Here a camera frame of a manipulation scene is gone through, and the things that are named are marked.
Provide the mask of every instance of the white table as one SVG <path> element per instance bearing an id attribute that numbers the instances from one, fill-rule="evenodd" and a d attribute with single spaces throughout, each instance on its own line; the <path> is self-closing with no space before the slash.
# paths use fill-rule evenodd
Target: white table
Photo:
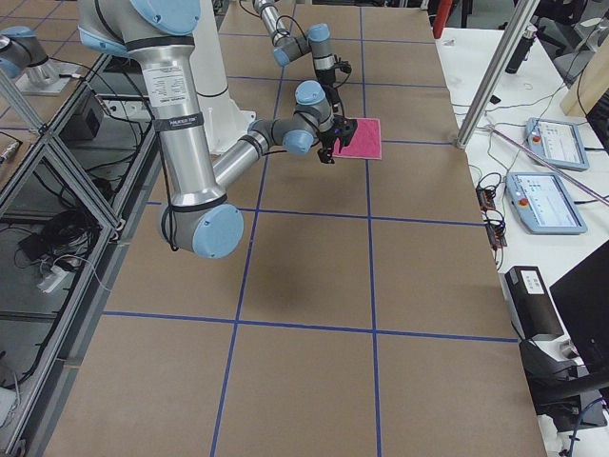
<path id="1" fill-rule="evenodd" d="M 442 38 L 437 40 L 444 76 L 459 124 L 467 112 L 466 106 L 471 103 L 478 89 L 501 34 L 502 31 L 499 30 L 445 29 Z M 562 80 L 552 61 L 541 44 L 536 42 L 528 61 L 522 63 L 517 74 L 503 74 L 494 92 L 501 101 L 495 106 L 489 104 L 487 117 L 481 119 L 479 127 L 490 122 L 524 125 L 530 117 L 540 116 L 576 123 L 585 122 L 582 118 L 567 117 L 560 110 L 560 100 L 567 92 L 565 87 L 559 89 L 561 85 Z M 553 94 L 557 89 L 559 90 L 554 98 L 546 98 L 534 106 L 495 109 L 531 104 Z M 524 140 L 523 127 L 498 125 L 498 129 L 518 142 Z M 587 124 L 580 126 L 580 133 L 587 148 L 601 148 L 599 139 Z M 496 171 L 504 176 L 505 168 L 487 154 L 489 137 L 488 131 L 477 130 L 466 148 L 469 163 L 480 168 L 483 174 Z M 507 167 L 514 163 L 512 171 L 546 171 L 533 163 L 523 152 L 517 157 L 517 150 L 496 135 L 490 141 L 490 151 L 499 161 Z M 569 172 L 598 193 L 609 194 L 609 156 L 604 151 L 588 151 L 588 159 L 589 170 Z M 474 183 L 477 183 L 479 175 L 474 169 L 472 177 Z M 496 179 L 489 178 L 484 183 L 496 182 Z M 571 184 L 564 184 L 574 200 L 591 198 Z M 549 287 L 609 239 L 609 208 L 603 204 L 579 206 L 581 216 L 588 226 L 588 231 L 582 235 L 532 235 L 525 230 L 516 212 L 510 208 L 508 198 L 502 197 L 503 186 L 500 186 L 495 201 L 499 210 L 504 205 L 503 213 L 507 226 L 505 236 L 508 244 L 503 250 L 500 273 L 515 265 L 537 266 Z M 559 341 L 562 339 L 540 346 L 556 358 L 561 358 L 558 352 Z M 564 440 L 568 439 L 568 433 L 562 435 Z M 581 441 L 576 443 L 574 456 L 606 457 L 609 449 L 609 427 L 582 430 L 578 432 L 578 437 Z"/>

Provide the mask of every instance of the red object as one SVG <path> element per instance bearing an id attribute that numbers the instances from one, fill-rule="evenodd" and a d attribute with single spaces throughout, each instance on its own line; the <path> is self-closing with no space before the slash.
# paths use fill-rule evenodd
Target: red object
<path id="1" fill-rule="evenodd" d="M 358 129 L 351 144 L 339 150 L 334 146 L 334 157 L 351 159 L 381 159 L 381 122 L 379 119 L 358 119 Z"/>
<path id="2" fill-rule="evenodd" d="M 438 6 L 436 19 L 434 20 L 434 38 L 438 39 L 442 36 L 442 31 L 448 20 L 450 9 L 453 6 L 453 0 L 441 0 Z"/>

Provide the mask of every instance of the pink cloth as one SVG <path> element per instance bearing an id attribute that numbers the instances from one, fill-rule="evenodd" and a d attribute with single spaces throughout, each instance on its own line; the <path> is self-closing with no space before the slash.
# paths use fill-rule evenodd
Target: pink cloth
<path id="1" fill-rule="evenodd" d="M 358 129 L 351 144 L 339 151 L 338 142 L 334 146 L 334 157 L 352 159 L 381 159 L 381 122 L 379 119 L 358 118 Z"/>

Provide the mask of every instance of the computer monitor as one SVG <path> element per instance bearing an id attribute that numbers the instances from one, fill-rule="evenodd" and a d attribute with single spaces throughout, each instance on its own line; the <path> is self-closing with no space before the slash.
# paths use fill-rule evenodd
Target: computer monitor
<path id="1" fill-rule="evenodd" d="M 590 373 L 609 368 L 609 241 L 551 288 L 557 311 Z M 609 398 L 609 387 L 600 393 Z"/>

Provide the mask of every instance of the black monitor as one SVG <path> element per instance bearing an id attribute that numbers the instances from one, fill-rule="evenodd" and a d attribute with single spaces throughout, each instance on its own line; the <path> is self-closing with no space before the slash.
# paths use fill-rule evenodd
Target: black monitor
<path id="1" fill-rule="evenodd" d="M 609 398 L 609 242 L 562 276 L 550 293 L 584 366 L 557 361 L 531 340 L 521 342 L 521 356 L 537 413 L 566 431 L 601 394 Z M 606 425 L 596 403 L 580 427 Z"/>
<path id="2" fill-rule="evenodd" d="M 554 304 L 590 373 L 609 368 L 609 242 L 550 288 Z M 609 387 L 600 393 L 609 398 Z"/>

